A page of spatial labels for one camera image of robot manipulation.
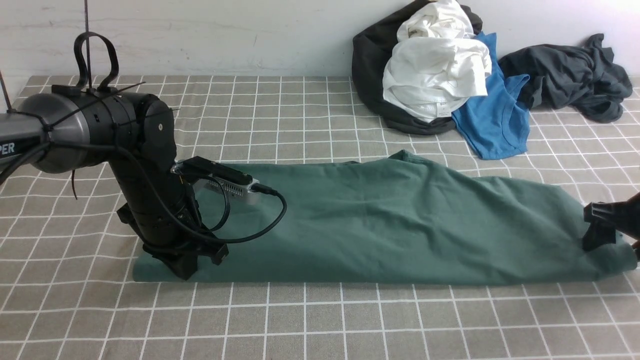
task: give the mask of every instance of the gray checkered tablecloth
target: gray checkered tablecloth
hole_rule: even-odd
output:
[[[559,184],[583,203],[640,188],[640,89],[613,124],[531,114],[529,152],[482,161],[455,131],[385,129],[349,78],[122,76],[179,107],[179,158],[371,161],[406,149],[468,176]],[[32,77],[16,103],[71,77]],[[109,167],[20,168],[0,196],[0,359],[633,359],[640,273],[500,288],[136,283]]]

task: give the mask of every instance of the robotic arm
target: robotic arm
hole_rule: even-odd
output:
[[[111,72],[97,89],[85,90],[88,75],[81,47],[89,37],[106,44]],[[175,162],[173,110],[153,94],[109,86],[118,75],[118,60],[107,38],[83,33],[74,52],[78,84],[52,85],[50,94],[32,95],[18,109],[0,114],[0,184],[27,163],[59,174],[108,162],[127,201],[117,211],[121,221],[140,237],[144,251],[185,280],[198,270],[198,256],[219,265],[228,243],[256,239],[282,219],[284,198],[248,174],[200,157]],[[195,189],[203,186],[225,198],[225,214],[212,229],[202,223],[195,199]],[[269,226],[241,239],[213,235],[227,220],[229,197],[251,201],[260,193],[282,201],[281,213]]]

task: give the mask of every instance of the green cloth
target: green cloth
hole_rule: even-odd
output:
[[[200,257],[200,282],[382,282],[507,285],[595,281],[636,268],[623,239],[581,249],[583,206],[558,186],[503,177],[467,177],[401,151],[367,163],[242,164],[287,199],[268,234],[229,245],[220,266]],[[198,194],[208,226],[221,195]],[[280,211],[275,197],[232,202],[217,232],[240,238]],[[144,253],[136,281],[181,281]]]

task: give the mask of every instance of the blue shirt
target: blue shirt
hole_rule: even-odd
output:
[[[527,151],[529,110],[517,101],[529,75],[504,78],[495,52],[496,34],[478,34],[491,55],[492,73],[486,78],[487,96],[474,96],[453,112],[458,131],[484,160],[504,159]]]

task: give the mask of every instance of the black handle loop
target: black handle loop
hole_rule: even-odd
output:
[[[120,72],[120,66],[118,64],[118,56],[116,55],[116,49],[115,47],[113,47],[113,44],[111,43],[111,41],[109,41],[109,39],[91,31],[86,31],[84,33],[81,33],[80,35],[78,35],[78,37],[76,38],[76,41],[74,42],[74,54],[76,56],[76,62],[78,64],[78,71],[80,72],[80,79],[76,84],[76,88],[80,88],[80,89],[84,88],[88,81],[88,69],[86,67],[86,61],[84,60],[84,56],[82,54],[82,45],[90,37],[99,37],[104,42],[104,45],[106,45],[107,47],[107,52],[109,53],[109,61],[111,62],[111,71],[109,72],[109,76],[104,78],[104,80],[102,80],[102,82],[98,86],[98,91],[99,92],[109,91],[109,84],[113,80],[115,80],[115,78],[118,76],[118,72]]]

